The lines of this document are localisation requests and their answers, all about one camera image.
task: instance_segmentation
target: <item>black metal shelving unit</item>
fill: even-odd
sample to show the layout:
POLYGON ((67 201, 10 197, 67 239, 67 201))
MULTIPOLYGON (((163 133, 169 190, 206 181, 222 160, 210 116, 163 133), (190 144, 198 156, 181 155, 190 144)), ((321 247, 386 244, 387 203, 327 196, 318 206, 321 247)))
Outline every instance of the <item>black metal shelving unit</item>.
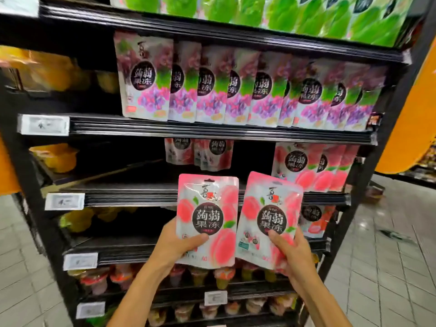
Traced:
MULTIPOLYGON (((265 150, 266 154, 272 156, 276 141, 361 145, 359 156, 365 158, 364 161, 360 159, 361 163, 350 173, 347 181, 353 185, 350 193, 305 193, 303 197, 303 204, 337 205, 337 209, 343 212, 338 223, 334 220, 329 223, 323 239, 310 241, 312 251, 323 256, 319 275, 324 280, 435 37, 436 2, 427 1, 427 6, 422 7, 425 13, 419 14, 426 19, 422 32, 410 51, 411 63, 399 49, 395 48, 144 14, 116 9, 97 2, 40 0, 38 18, 0 15, 0 26, 9 28, 0 31, 0 44, 74 57, 81 68, 90 70, 116 71, 114 30, 389 67, 390 87, 384 90, 383 98, 378 102, 383 104, 378 106, 385 111, 383 121, 377 131, 365 132, 267 129, 253 126, 183 124, 171 121, 162 123, 128 119, 120 116, 121 101, 117 94, 106 94, 95 90, 23 92, 7 87, 6 79, 0 76, 0 84, 2 84, 0 132, 28 205, 29 222, 33 232, 39 234, 74 326, 86 326, 83 320, 75 319, 76 308, 80 302, 104 300, 112 303, 119 301, 124 292, 113 289, 96 297, 84 293, 76 280, 62 270, 64 255, 98 252, 100 265, 144 262, 153 250, 156 237, 138 234, 112 237, 72 235, 58 227, 61 211, 45 210, 47 193, 52 191, 84 193, 86 207, 136 206, 141 209, 142 207, 152 209, 162 205, 174 206, 177 202, 177 177, 174 177, 174 171, 166 172, 168 176, 164 181, 156 179, 156 172, 144 171, 156 170, 163 167, 162 163, 165 164, 159 156, 159 151, 163 148, 162 137, 188 136, 237 140, 241 144, 241 155, 236 157, 234 155, 235 166, 232 165, 232 168, 238 171, 237 174, 242 174, 240 203, 245 188, 244 181, 250 171, 250 167, 242 164, 245 160, 244 154, 248 151, 265 150), (27 136, 20 133, 20 122, 23 117, 41 117, 41 115, 66 117, 69 130, 65 136, 27 136), (149 152, 145 157, 137 155, 132 160, 121 163, 119 159, 122 158, 115 153, 111 158, 116 160, 111 161, 104 168, 94 166, 90 172, 90 169, 78 166, 78 170, 83 172, 72 172, 61 176, 44 168, 28 151, 30 146, 59 142, 82 144, 98 140, 117 141, 120 145, 125 145, 126 149, 134 150, 138 147, 139 139, 148 144, 149 152), (243 150, 243 145, 248 147, 247 150, 243 150)), ((263 160, 254 161, 251 167, 264 173, 271 170, 270 165, 263 160)), ((231 171, 222 174, 230 175, 231 171)), ((206 283, 202 288, 195 288, 189 284, 181 288, 163 285, 156 294, 154 306, 168 306, 178 301, 201 302, 204 291, 215 289, 213 282, 206 283)), ((292 292, 286 279, 268 284, 264 280, 243 282, 236 277, 228 289, 231 299, 275 296, 285 292, 292 292)), ((303 303, 298 301, 296 310, 287 312, 283 317, 274 316, 267 310, 256 316, 242 311, 232 318, 220 312, 215 320, 205 321, 195 318, 187 325, 192 327, 219 324, 235 327, 296 326, 303 325, 307 315, 303 303)), ((175 323, 169 321, 165 325, 175 325, 175 323)))

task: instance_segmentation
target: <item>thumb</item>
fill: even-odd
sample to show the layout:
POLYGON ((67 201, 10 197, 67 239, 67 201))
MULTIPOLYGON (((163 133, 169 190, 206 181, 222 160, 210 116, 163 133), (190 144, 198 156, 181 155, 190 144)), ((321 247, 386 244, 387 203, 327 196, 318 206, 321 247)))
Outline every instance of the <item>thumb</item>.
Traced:
POLYGON ((185 238, 182 240, 182 251, 185 253, 187 251, 193 250, 204 244, 207 240, 209 240, 209 235, 207 235, 206 233, 201 233, 191 238, 185 238))
POLYGON ((293 248, 283 236, 280 236, 276 231, 270 229, 268 232, 268 237, 270 238, 271 242, 274 243, 275 246, 278 247, 286 256, 291 254, 293 248))

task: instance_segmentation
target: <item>forearm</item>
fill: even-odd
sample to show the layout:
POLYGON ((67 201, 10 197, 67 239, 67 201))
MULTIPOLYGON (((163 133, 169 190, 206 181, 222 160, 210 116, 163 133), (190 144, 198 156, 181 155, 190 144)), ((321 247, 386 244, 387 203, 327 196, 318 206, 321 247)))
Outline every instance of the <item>forearm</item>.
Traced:
POLYGON ((352 327, 321 279, 311 278, 301 295, 316 327, 352 327))
POLYGON ((107 327, 144 327, 166 268, 149 261, 139 271, 107 327))

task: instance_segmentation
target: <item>left hand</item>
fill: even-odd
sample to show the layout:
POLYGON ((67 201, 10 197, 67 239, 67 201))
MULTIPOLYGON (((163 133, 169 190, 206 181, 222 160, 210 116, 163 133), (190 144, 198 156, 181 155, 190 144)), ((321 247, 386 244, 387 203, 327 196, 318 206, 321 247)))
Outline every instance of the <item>left hand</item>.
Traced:
POLYGON ((174 263, 187 251, 193 250, 209 239, 205 233, 191 238, 180 239, 176 235, 176 218, 171 219, 162 228, 161 235, 147 263, 162 267, 163 278, 166 277, 174 263))

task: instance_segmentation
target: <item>tiled floor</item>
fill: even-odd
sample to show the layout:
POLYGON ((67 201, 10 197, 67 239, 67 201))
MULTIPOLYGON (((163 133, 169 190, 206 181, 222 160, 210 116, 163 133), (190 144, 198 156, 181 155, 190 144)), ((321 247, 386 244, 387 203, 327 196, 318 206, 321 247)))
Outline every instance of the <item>tiled floor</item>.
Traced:
POLYGON ((359 207, 325 284, 354 327, 434 326, 436 190, 373 180, 386 187, 386 198, 359 207), (419 245, 395 242, 379 228, 419 245))
POLYGON ((1 327, 72 326, 51 273, 12 198, 1 196, 1 327))

